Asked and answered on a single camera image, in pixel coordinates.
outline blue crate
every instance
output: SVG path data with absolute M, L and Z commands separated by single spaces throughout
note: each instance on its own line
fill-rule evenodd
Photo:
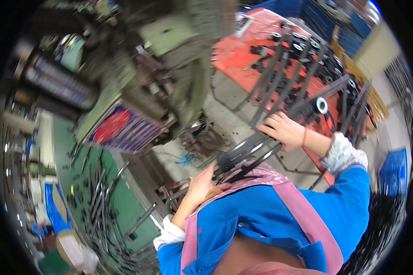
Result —
M 396 196 L 407 194 L 407 150 L 406 148 L 390 151 L 379 171 L 382 194 Z

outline wall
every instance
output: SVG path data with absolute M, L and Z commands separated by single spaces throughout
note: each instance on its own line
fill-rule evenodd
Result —
M 368 79 L 378 76 L 401 51 L 388 25 L 381 20 L 353 57 Z

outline red table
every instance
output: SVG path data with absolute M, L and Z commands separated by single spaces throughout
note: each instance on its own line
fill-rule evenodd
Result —
M 257 8 L 249 11 L 247 15 L 254 17 L 254 20 L 241 38 L 234 38 L 229 36 L 224 37 L 214 45 L 215 47 L 217 47 L 215 50 L 216 61 L 212 62 L 212 65 L 227 77 L 232 79 L 234 82 L 236 82 L 237 85 L 242 87 L 244 91 L 249 93 L 261 76 L 261 73 L 259 73 L 255 69 L 249 68 L 243 70 L 245 66 L 260 57 L 259 55 L 253 55 L 250 53 L 251 46 L 273 46 L 274 42 L 267 40 L 267 38 L 271 37 L 272 32 L 282 33 L 282 30 L 280 28 L 280 21 L 285 21 L 287 22 L 287 24 L 294 26 L 294 32 L 296 33 L 303 34 L 308 37 L 310 35 L 289 20 L 267 9 Z M 296 60 L 291 59 L 291 61 L 292 65 L 284 70 L 288 78 L 292 77 L 292 74 L 294 73 L 297 66 Z M 264 60 L 263 66 L 266 67 L 268 63 L 269 59 Z M 293 87 L 299 88 L 300 86 L 301 85 L 295 84 Z M 319 78 L 312 77 L 309 86 L 307 87 L 309 96 L 317 94 L 324 86 L 325 85 Z M 338 97 L 338 93 L 336 93 L 335 95 L 326 98 L 327 104 L 329 106 L 329 112 L 331 113 L 335 121 L 335 127 L 337 127 L 338 123 L 338 111 L 336 110 Z M 269 111 L 271 109 L 273 102 L 275 102 L 277 98 L 277 93 L 274 93 L 271 98 L 273 100 L 268 103 L 266 111 Z M 331 137 L 332 135 L 331 130 L 325 124 L 323 115 L 320 115 L 320 123 L 314 121 L 313 123 L 310 123 L 307 128 L 328 137 Z M 313 152 L 310 152 L 306 149 L 304 149 L 304 151 L 312 160 L 312 162 L 314 162 L 318 170 L 323 173 L 325 171 L 325 168 L 320 164 L 319 157 Z M 329 185 L 333 184 L 334 178 L 329 173 L 325 173 L 324 178 Z

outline industrial machine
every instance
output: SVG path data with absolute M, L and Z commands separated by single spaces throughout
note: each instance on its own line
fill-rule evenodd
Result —
M 202 106 L 211 46 L 234 32 L 236 8 L 232 0 L 98 1 L 66 9 L 47 2 L 15 49 L 14 100 L 75 121 L 78 144 L 141 154 L 179 137 L 202 166 L 233 145 Z M 85 41 L 75 72 L 52 53 L 71 33 Z

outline person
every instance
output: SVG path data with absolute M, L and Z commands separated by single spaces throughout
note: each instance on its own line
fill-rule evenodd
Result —
M 53 234 L 55 234 L 54 228 L 52 227 L 52 225 L 50 225 L 49 222 L 44 221 L 42 223 L 32 223 L 26 224 L 26 229 L 28 230 L 29 233 L 31 233 L 32 235 L 39 237 L 41 239 L 51 236 Z
M 261 163 L 245 179 L 226 182 L 237 169 L 214 187 L 210 165 L 154 239 L 163 275 L 336 274 L 355 250 L 369 220 L 366 154 L 342 133 L 320 135 L 282 112 L 265 124 L 258 129 L 283 151 L 318 155 L 335 183 L 325 193 L 299 190 Z

